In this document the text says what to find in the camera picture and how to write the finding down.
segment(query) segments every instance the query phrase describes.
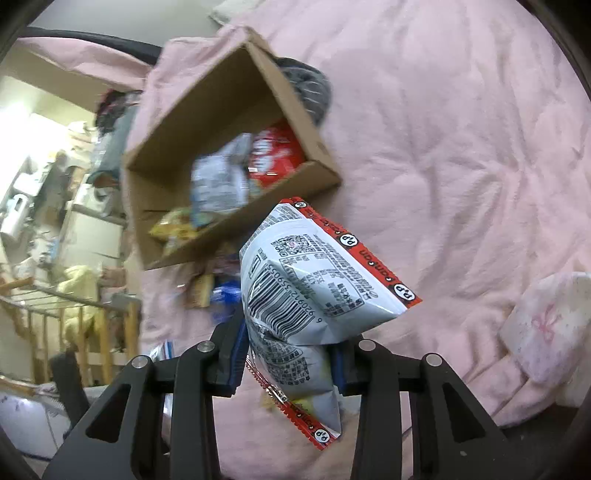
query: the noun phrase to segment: open cardboard box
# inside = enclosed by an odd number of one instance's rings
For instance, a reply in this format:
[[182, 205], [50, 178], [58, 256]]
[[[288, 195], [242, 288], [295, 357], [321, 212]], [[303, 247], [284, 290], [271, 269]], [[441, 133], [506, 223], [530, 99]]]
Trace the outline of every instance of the open cardboard box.
[[[163, 256], [149, 230], [170, 210], [190, 205], [191, 167], [243, 132], [259, 133], [285, 117], [306, 162], [236, 212]], [[147, 269], [195, 261], [256, 228], [283, 198], [309, 197], [340, 183], [334, 161], [303, 104], [271, 58], [266, 42], [246, 40], [221, 58], [126, 159], [139, 254]]]

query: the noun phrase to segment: pink blanket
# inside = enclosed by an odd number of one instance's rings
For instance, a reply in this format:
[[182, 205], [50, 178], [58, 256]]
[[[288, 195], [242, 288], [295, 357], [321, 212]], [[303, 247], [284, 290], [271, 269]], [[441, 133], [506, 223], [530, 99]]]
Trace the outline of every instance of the pink blanket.
[[[553, 402], [497, 337], [532, 282], [591, 269], [591, 109], [548, 32], [515, 0], [268, 0], [219, 38], [165, 46], [130, 148], [238, 40], [238, 24], [329, 77], [322, 136], [345, 181], [312, 204], [424, 299], [368, 335], [401, 355], [442, 354], [499, 424]], [[144, 273], [144, 349], [171, 339], [180, 351], [211, 332], [174, 292], [191, 269]], [[355, 416], [320, 453], [261, 406], [248, 374], [215, 410], [231, 478], [349, 475]], [[410, 454], [407, 436], [405, 478]]]

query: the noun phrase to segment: pink bedsheet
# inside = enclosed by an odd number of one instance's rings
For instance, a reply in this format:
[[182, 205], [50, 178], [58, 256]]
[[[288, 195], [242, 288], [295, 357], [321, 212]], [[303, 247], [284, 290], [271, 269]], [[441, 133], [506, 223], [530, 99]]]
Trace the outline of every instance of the pink bedsheet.
[[[148, 74], [137, 145], [248, 24], [279, 56], [323, 71], [322, 136], [342, 187], [315, 208], [344, 224], [423, 299], [368, 336], [395, 353], [439, 352], [499, 424], [549, 405], [497, 338], [524, 290], [591, 269], [589, 100], [571, 65], [515, 0], [268, 0], [220, 38], [169, 42]], [[191, 265], [143, 276], [144, 349], [212, 330], [174, 295]], [[356, 417], [323, 453], [247, 373], [215, 402], [220, 462], [236, 480], [348, 478]], [[404, 441], [404, 477], [411, 473]]]

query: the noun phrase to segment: white wall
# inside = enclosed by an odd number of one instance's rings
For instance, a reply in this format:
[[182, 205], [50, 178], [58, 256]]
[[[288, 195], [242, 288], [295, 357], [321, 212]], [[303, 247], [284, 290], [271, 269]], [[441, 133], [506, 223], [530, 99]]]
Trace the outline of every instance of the white wall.
[[208, 17], [222, 0], [55, 0], [33, 27], [75, 30], [153, 45], [175, 37], [213, 37]]

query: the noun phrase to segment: red snack package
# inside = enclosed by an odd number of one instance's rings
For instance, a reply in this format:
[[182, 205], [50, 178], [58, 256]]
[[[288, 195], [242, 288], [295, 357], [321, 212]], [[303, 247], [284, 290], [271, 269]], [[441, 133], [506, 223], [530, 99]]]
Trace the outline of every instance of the red snack package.
[[293, 130], [283, 119], [254, 137], [248, 160], [251, 187], [257, 190], [293, 172], [306, 158]]

